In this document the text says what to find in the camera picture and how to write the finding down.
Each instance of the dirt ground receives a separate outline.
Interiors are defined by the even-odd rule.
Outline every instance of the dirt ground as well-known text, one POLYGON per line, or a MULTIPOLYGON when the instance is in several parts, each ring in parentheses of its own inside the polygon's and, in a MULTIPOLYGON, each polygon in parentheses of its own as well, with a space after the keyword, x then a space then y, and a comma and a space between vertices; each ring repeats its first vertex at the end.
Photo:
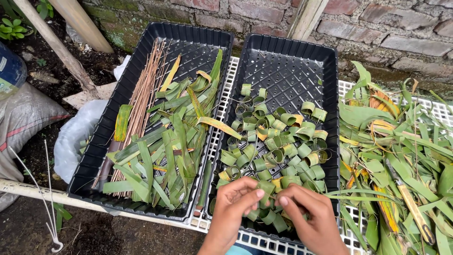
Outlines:
MULTIPOLYGON (((82 63, 96 85, 115 81, 110 72, 120 64, 120 58, 126 56, 124 51, 114 47, 115 54, 104 54, 85 49, 67 37, 65 21, 57 13, 46 21, 74 57, 82 63)), ((27 78, 29 83, 62 105, 70 114, 77 113, 63 102, 62 98, 82 89, 39 33, 21 40, 2 42, 21 57, 25 53, 28 57, 26 64, 29 74, 46 72, 60 80, 58 84, 52 84, 35 80, 31 76, 27 78), (46 64, 38 65, 38 59, 44 59, 46 64)), ((47 140, 49 158, 53 158, 53 146, 59 129, 66 121, 54 123, 38 132, 19 153, 41 186, 48 186, 46 155, 42 153, 43 141, 47 140)), ((24 182, 31 183, 31 178, 26 176, 24 182)), ((52 187, 65 191, 67 184, 57 178, 52 179, 52 187)), ((65 208, 73 218, 63 221, 63 229, 59 233, 59 239, 65 245, 60 252, 62 255, 189 255, 196 254, 204 239, 204 234, 192 230, 121 216, 113 217, 107 213, 76 207, 65 208)), ((52 245, 52 237, 45 225, 47 221, 42 201, 20 197, 12 206, 0 212, 0 254, 52 254, 51 248, 55 246, 52 245)))

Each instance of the white plastic crate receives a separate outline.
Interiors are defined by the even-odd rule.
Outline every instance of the white plastic crate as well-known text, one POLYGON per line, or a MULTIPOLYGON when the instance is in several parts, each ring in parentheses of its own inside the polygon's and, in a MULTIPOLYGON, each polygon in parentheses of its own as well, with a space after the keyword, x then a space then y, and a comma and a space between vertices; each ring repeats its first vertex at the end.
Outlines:
MULTIPOLYGON (((231 90, 233 87, 234 77, 236 75, 236 69, 239 63, 239 58, 231 57, 230 62, 228 65, 227 77, 225 79, 225 83, 223 85, 223 93, 221 101, 219 102, 219 109, 217 112, 217 120, 223 121, 225 118, 225 111, 228 106, 228 100, 231 95, 231 90)), ((354 86, 353 83, 339 81, 338 90, 340 96, 344 96, 344 94, 350 90, 354 86)), ((431 104, 433 105, 433 113, 436 118, 443 123, 453 126, 453 116, 450 114, 449 110, 446 106, 442 103, 431 102, 429 100, 421 99, 413 97, 413 100, 417 100, 418 103, 424 105, 426 108, 430 109, 431 104)), ((209 144, 208 150, 208 160, 214 160, 214 155, 217 153, 217 146, 218 140, 220 136, 220 131, 218 129, 214 129, 214 133, 209 144)), ((359 229, 361 230, 362 234, 365 235, 366 232, 366 219, 362 214, 361 220, 359 222, 359 211, 354 208, 347 206, 347 210, 350 212, 353 219, 356 221, 359 229)), ((183 225, 181 227, 189 228, 192 230, 197 230, 203 233, 207 233, 211 222, 201 218, 201 212, 197 208, 194 207, 192 211, 192 221, 190 225, 183 225)), ((343 233, 343 229, 340 227, 341 238, 345 242, 346 246, 350 250, 351 255, 365 255, 367 252, 361 247, 357 238, 351 233, 349 230, 347 233, 343 233)), ((278 240, 273 240, 271 238, 263 237, 260 235, 248 233, 242 230, 239 230, 238 233, 238 243, 241 243, 246 246, 254 247, 260 250, 264 250, 270 253, 278 254, 278 255, 310 255, 312 254, 309 250, 307 250, 303 246, 293 245, 284 243, 278 240)))

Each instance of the black plastic tray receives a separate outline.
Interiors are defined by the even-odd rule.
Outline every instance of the black plastic tray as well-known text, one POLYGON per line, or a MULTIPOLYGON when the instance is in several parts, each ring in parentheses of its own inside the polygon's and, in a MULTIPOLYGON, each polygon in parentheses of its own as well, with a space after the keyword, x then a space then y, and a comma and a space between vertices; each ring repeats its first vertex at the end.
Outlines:
MULTIPOLYGON (((197 75, 195 72, 197 70, 210 72, 216 61, 218 49, 221 48, 223 50, 223 61, 221 66, 222 78, 220 84, 223 84, 233 45, 233 33, 189 25, 150 23, 143 32, 129 63, 95 128, 94 134, 79 162, 67 191, 69 197, 114 210, 189 223, 194 197, 200 183, 200 171, 204 169, 204 164, 206 163, 206 154, 208 150, 207 142, 211 139, 212 127, 206 138, 199 171, 189 194, 189 203, 183 204, 181 209, 171 211, 170 209, 165 209, 160 206, 153 208, 145 202, 133 202, 131 199, 113 197, 103 194, 102 191, 99 191, 98 189, 91 189, 94 178, 97 176, 98 170, 104 162, 110 145, 110 139, 115 130, 115 121, 119 108, 122 104, 129 103, 141 71, 145 67, 147 55, 151 52, 156 38, 158 38, 159 41, 165 40, 167 45, 170 44, 166 59, 170 62, 168 64, 168 72, 173 66, 178 54, 182 55, 181 64, 174 78, 174 81, 178 82, 186 77, 196 78, 197 75)), ((222 87, 219 85, 218 98, 220 98, 221 92, 222 87)), ((216 112, 217 108, 214 109, 213 116, 216 115, 216 112)), ((160 122, 153 127, 148 128, 146 133, 151 132, 157 126, 161 126, 160 122)))
MULTIPOLYGON (((326 177, 324 178, 328 191, 337 191, 340 186, 339 172, 339 117, 338 117, 338 60, 337 50, 308 42, 279 38, 261 34, 249 34, 242 48, 241 59, 234 80, 233 91, 226 109, 225 123, 230 126, 236 120, 235 109, 237 100, 242 101, 241 87, 243 83, 252 84, 251 96, 257 96, 260 88, 266 88, 266 105, 269 112, 277 107, 283 107, 288 113, 301 114, 302 102, 312 101, 317 107, 327 111, 324 123, 318 123, 316 129, 328 132, 326 143, 331 158, 321 164, 326 177)), ((310 121, 303 114, 304 121, 310 121)), ((221 132, 218 151, 227 149, 228 134, 221 132)), ((259 156, 267 153, 263 142, 257 146, 259 156)), ((216 154, 211 175, 211 185, 208 190, 207 204, 204 207, 204 217, 212 218, 209 204, 216 197, 218 173, 225 169, 220 161, 220 153, 216 154)), ((280 177, 280 166, 270 169, 273 177, 280 177)), ((339 216, 338 200, 332 200, 335 216, 339 216)), ((273 226, 266 226, 243 218, 241 227, 249 232, 268 236, 273 239, 301 244, 295 231, 277 233, 273 226)))

